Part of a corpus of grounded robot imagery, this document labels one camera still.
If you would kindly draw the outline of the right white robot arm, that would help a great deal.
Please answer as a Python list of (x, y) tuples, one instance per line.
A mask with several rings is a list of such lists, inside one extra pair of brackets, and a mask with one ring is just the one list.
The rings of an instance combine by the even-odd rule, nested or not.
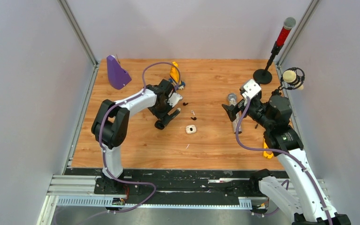
[(288, 98), (272, 95), (263, 103), (254, 96), (245, 97), (235, 105), (222, 105), (230, 121), (237, 122), (237, 143), (247, 150), (259, 151), (247, 147), (239, 139), (239, 127), (242, 119), (249, 116), (264, 129), (264, 139), (268, 150), (274, 153), (289, 176), (297, 197), (292, 196), (284, 187), (279, 186), (274, 176), (263, 169), (255, 172), (249, 182), (253, 195), (266, 195), (277, 207), (289, 216), (293, 225), (349, 225), (346, 214), (338, 213), (318, 184), (309, 165), (304, 145), (289, 125), (292, 110)]

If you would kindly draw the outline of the black earbud charging case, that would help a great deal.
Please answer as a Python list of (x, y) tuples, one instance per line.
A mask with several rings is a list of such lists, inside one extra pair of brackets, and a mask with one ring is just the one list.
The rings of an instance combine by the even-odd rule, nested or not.
[(154, 126), (159, 130), (163, 130), (165, 128), (165, 125), (159, 120), (155, 122)]

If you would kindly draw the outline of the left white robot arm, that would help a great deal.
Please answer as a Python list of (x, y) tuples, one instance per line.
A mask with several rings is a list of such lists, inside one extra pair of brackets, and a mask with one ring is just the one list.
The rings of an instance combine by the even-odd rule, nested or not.
[(101, 147), (103, 174), (108, 177), (107, 188), (114, 194), (124, 189), (121, 163), (121, 146), (127, 133), (130, 119), (148, 109), (157, 121), (154, 126), (163, 130), (179, 113), (176, 105), (183, 99), (168, 80), (158, 85), (147, 85), (136, 94), (119, 101), (104, 100), (92, 124), (91, 132)]

